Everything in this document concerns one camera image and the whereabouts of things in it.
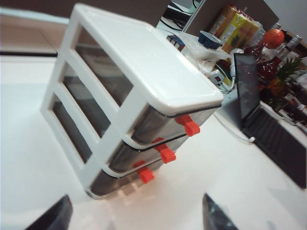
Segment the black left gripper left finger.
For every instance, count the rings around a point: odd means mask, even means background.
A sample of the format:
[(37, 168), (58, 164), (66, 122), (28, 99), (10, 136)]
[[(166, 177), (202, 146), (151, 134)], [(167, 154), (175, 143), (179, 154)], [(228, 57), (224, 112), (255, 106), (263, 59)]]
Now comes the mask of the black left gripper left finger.
[(26, 230), (67, 230), (72, 214), (71, 200), (68, 195), (64, 195), (29, 225)]

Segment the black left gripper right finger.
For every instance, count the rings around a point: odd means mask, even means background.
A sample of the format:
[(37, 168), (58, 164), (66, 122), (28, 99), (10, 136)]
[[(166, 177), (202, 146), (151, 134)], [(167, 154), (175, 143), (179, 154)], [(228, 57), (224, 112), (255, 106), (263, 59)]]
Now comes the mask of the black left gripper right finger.
[(238, 230), (232, 220), (207, 193), (202, 199), (202, 214), (205, 230)]

